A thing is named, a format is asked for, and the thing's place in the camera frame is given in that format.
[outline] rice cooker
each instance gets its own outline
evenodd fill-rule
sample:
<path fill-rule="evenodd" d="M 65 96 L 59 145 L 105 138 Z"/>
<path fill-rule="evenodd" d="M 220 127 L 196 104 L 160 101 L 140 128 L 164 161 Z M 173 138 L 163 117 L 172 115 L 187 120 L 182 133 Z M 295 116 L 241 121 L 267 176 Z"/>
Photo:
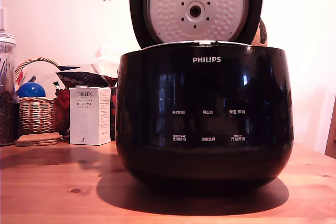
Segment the rice cooker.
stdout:
<path fill-rule="evenodd" d="M 142 50 L 120 60 L 115 139 L 123 164 L 145 185 L 249 191 L 286 166 L 288 67 L 283 50 L 253 46 L 257 31 L 266 41 L 262 3 L 130 0 Z"/>

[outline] coffee beans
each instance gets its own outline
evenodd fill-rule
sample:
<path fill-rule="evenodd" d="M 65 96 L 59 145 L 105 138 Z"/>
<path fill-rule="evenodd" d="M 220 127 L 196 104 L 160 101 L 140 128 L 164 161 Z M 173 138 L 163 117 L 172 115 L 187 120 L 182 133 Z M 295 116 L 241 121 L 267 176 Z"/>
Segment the coffee beans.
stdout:
<path fill-rule="evenodd" d="M 8 91 L 0 91 L 0 146 L 14 143 L 14 103 Z"/>

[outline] basket handle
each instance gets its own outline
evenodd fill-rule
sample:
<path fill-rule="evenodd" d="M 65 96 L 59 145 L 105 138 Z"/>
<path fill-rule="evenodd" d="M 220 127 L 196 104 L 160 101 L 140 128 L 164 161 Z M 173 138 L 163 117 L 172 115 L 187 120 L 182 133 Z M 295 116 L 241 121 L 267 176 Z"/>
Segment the basket handle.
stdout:
<path fill-rule="evenodd" d="M 53 60 L 49 60 L 47 58 L 43 58 L 43 57 L 39 57 L 39 58 L 33 58 L 33 59 L 29 59 L 29 60 L 26 60 L 24 61 L 23 63 L 21 63 L 15 70 L 15 81 L 17 81 L 17 78 L 19 77 L 20 75 L 20 72 L 22 71 L 22 69 L 31 64 L 31 63 L 34 63 L 34 62 L 38 62 L 38 61 L 44 61 L 44 62 L 48 62 L 50 64 L 53 64 L 55 67 L 57 67 L 59 69 L 59 66 L 56 62 L 54 62 Z"/>

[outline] cork coaster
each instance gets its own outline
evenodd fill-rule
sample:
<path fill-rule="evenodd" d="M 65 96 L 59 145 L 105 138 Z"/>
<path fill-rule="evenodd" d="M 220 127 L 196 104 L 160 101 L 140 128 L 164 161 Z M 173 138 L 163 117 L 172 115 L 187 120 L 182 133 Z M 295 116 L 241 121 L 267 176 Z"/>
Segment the cork coaster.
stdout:
<path fill-rule="evenodd" d="M 48 146 L 48 145 L 55 145 L 58 144 L 59 141 L 53 141 L 53 142 L 48 142 L 48 143 L 17 143 L 15 142 L 15 145 L 17 147 L 29 147 L 29 146 Z"/>
<path fill-rule="evenodd" d="M 32 135 L 23 135 L 18 141 L 19 142 L 36 142 L 43 140 L 55 140 L 59 139 L 62 136 L 59 133 L 44 133 L 44 134 L 32 134 Z"/>
<path fill-rule="evenodd" d="M 18 147 L 54 145 L 62 139 L 59 133 L 24 135 L 15 141 L 15 145 Z"/>

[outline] wooden table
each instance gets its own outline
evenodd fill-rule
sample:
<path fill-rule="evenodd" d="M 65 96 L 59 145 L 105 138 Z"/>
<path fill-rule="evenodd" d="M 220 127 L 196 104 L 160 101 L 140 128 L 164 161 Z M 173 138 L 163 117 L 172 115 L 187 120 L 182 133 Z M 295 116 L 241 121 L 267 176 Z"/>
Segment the wooden table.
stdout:
<path fill-rule="evenodd" d="M 284 172 L 249 195 L 154 195 L 114 143 L 1 147 L 1 223 L 336 223 L 336 160 L 296 144 Z"/>

